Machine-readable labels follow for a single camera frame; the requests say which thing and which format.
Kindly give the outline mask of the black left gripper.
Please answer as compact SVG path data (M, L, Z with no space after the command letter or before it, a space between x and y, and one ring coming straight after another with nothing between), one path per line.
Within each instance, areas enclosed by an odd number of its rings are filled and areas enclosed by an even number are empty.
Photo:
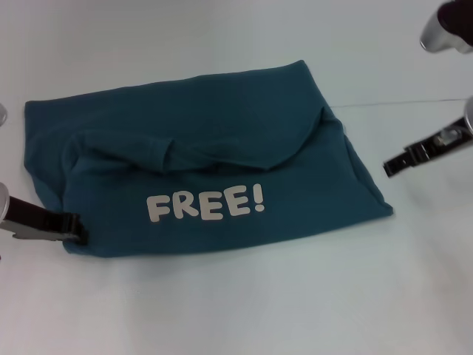
M67 241L85 246L89 239L79 214L51 212L15 197L7 198L1 228L20 240Z

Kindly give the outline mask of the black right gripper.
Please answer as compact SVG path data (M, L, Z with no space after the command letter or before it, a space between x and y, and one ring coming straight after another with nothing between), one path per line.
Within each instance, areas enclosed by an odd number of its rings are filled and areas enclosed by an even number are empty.
M383 163L387 177L393 177L405 169L419 166L472 145L472 125L462 117L428 137L423 143L411 145Z

